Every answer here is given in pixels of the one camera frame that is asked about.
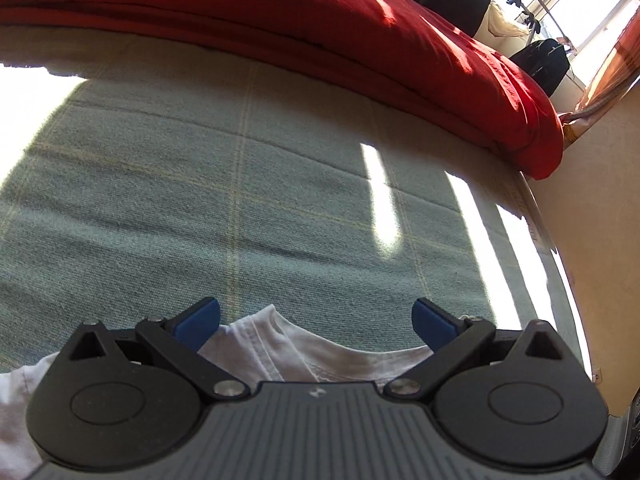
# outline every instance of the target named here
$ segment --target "triangular hole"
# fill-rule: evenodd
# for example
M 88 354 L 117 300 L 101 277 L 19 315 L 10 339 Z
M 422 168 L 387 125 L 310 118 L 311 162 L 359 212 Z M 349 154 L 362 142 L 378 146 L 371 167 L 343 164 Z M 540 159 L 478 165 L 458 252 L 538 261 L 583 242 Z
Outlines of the triangular hole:
M 91 359 L 94 357 L 103 357 L 106 352 L 102 348 L 98 336 L 94 332 L 87 332 L 82 336 L 78 346 L 74 349 L 70 359 L 79 361 L 81 359 Z
M 526 355 L 531 357 L 541 357 L 543 359 L 562 359 L 560 352 L 554 346 L 549 336 L 544 332 L 537 332 L 533 336 Z

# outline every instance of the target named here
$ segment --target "beige wall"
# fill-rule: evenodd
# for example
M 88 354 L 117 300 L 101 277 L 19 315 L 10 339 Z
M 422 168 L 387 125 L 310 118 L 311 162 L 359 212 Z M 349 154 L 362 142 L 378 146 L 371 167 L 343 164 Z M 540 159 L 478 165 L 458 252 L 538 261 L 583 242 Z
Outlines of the beige wall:
M 640 86 L 530 182 L 558 246 L 603 393 L 619 415 L 640 386 Z

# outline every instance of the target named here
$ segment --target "white t-shirt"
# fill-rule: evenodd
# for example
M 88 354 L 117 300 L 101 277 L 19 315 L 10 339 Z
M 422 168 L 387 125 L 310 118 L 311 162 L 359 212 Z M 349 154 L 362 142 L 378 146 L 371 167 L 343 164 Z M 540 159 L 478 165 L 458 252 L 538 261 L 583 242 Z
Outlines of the white t-shirt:
M 260 381 L 376 381 L 382 387 L 432 352 L 427 346 L 393 352 L 353 350 L 294 325 L 270 305 L 220 326 L 200 354 L 254 389 Z M 24 415 L 55 357 L 0 374 L 0 480 L 21 480 L 41 463 Z

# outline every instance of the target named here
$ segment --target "orange curtain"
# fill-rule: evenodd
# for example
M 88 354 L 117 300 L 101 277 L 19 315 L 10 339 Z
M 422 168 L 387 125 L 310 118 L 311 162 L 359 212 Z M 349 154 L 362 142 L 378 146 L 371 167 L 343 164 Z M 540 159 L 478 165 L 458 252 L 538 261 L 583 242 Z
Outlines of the orange curtain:
M 622 31 L 610 54 L 575 107 L 560 115 L 566 149 L 591 128 L 640 77 L 640 9 Z

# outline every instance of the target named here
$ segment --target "round black knob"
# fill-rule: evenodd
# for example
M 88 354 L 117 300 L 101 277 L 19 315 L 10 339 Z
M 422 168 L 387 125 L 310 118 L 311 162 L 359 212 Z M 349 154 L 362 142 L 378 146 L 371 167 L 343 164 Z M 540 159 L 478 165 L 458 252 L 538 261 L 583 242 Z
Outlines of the round black knob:
M 544 424 L 562 410 L 562 397 L 536 383 L 501 384 L 489 393 L 489 407 L 514 424 Z
M 74 415 L 89 424 L 111 425 L 135 417 L 145 405 L 145 394 L 127 383 L 92 384 L 71 400 Z
M 501 468 L 550 468 L 590 458 L 607 407 L 546 322 L 532 322 L 507 358 L 453 376 L 434 398 L 443 430 Z
M 76 468 L 151 462 L 180 446 L 200 415 L 196 390 L 160 368 L 97 358 L 70 362 L 53 378 L 36 389 L 27 425 L 50 459 Z

